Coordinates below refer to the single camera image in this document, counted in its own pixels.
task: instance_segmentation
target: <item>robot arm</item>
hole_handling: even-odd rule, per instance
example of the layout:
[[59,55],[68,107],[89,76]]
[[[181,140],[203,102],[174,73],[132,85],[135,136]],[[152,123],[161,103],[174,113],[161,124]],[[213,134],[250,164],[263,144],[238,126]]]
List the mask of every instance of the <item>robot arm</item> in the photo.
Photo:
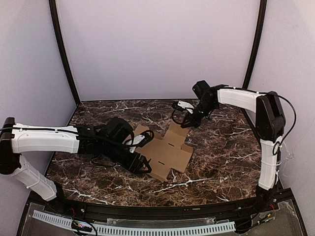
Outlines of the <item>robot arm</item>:
[[150,173],[145,156],[132,147],[142,147],[153,138],[152,131],[145,131],[132,145],[124,140],[133,136],[132,127],[121,118],[113,118],[102,126],[39,127],[15,123],[7,118],[0,134],[0,174],[15,177],[46,201],[63,198],[62,187],[43,176],[21,152],[62,151],[77,154],[106,155],[113,162],[134,174]]
[[201,119],[211,111],[219,108],[219,104],[228,104],[244,108],[256,113],[255,129],[260,136],[261,174],[258,186],[269,191],[278,181],[280,152],[278,145],[284,133],[285,117],[281,103],[275,92],[261,94],[247,90],[230,88],[225,85],[210,87],[205,81],[197,82],[192,88],[200,99],[195,108],[184,102],[175,103],[176,110],[187,110],[181,123],[182,128],[198,127]]

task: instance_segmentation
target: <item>marble table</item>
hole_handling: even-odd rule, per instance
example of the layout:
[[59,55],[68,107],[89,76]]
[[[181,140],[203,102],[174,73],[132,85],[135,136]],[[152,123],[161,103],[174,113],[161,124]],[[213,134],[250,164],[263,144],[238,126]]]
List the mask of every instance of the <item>marble table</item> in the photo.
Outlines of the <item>marble table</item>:
[[[99,125],[121,117],[165,134],[173,100],[83,102],[70,124]],[[193,155],[181,174],[171,171],[161,183],[136,176],[108,158],[57,152],[47,177],[62,184],[68,199],[118,206],[168,207],[227,202],[255,196],[260,149],[242,112],[221,106],[211,119],[191,128],[185,143]]]

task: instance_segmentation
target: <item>black frame pole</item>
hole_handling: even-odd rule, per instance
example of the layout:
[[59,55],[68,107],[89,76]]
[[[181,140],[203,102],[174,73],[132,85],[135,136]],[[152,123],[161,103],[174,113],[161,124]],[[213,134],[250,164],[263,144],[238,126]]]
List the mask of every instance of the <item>black frame pole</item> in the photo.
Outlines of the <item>black frame pole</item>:
[[56,36],[56,40],[57,40],[57,44],[58,44],[60,57],[61,57],[61,60],[63,62],[63,68],[65,71],[65,75],[67,77],[67,80],[68,80],[75,104],[77,106],[79,106],[81,103],[81,100],[79,98],[79,94],[78,94],[78,91],[77,91],[77,88],[75,86],[74,79],[73,79],[73,76],[71,73],[68,57],[67,57],[67,54],[65,52],[65,47],[64,47],[64,43],[63,43],[63,36],[61,34],[61,28],[60,28],[60,24],[59,24],[56,0],[49,0],[49,6],[50,6],[51,19],[53,21],[55,36]]
[[243,89],[248,89],[248,85],[250,84],[250,80],[252,77],[252,71],[254,69],[254,65],[255,65],[255,61],[257,57],[258,47],[259,47],[261,33],[262,33],[262,27],[264,25],[266,6],[267,6],[267,0],[260,0],[256,32],[255,32],[255,37],[252,44],[252,52],[251,52],[250,60],[248,63],[246,75],[245,75],[243,86],[242,86]]
[[[264,25],[266,7],[267,7],[267,0],[260,0],[255,37],[254,37],[254,41],[252,44],[252,52],[251,52],[250,60],[248,63],[246,75],[245,75],[243,86],[242,86],[243,89],[248,88],[248,85],[250,84],[250,80],[252,77],[252,71],[254,69],[254,65],[255,65],[255,61],[256,61],[256,57],[257,57],[257,52],[258,52],[258,48],[259,48],[259,43],[260,43],[260,38],[261,38],[261,34],[262,34],[262,27]],[[241,111],[242,111],[246,121],[248,122],[250,128],[252,129],[252,132],[253,132],[255,138],[257,139],[258,143],[260,144],[260,137],[255,130],[255,126],[254,126],[250,116],[248,115],[248,113],[245,109],[241,109]]]

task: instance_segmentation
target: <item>white wall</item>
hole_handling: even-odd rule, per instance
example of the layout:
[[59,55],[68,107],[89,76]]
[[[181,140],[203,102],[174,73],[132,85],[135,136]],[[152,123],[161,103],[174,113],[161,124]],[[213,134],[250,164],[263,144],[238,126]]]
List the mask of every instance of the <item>white wall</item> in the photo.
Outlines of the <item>white wall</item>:
[[[55,40],[47,0],[0,1],[0,125],[65,125],[75,104]],[[26,153],[45,172],[51,153]],[[13,236],[29,191],[0,175],[0,236]]]
[[195,98],[241,86],[259,0],[58,1],[81,100]]
[[[297,124],[282,148],[281,179],[291,187],[309,235],[315,235],[315,2],[268,1],[265,24],[250,88],[274,90],[289,99],[297,112]],[[282,102],[287,119],[293,113]]]

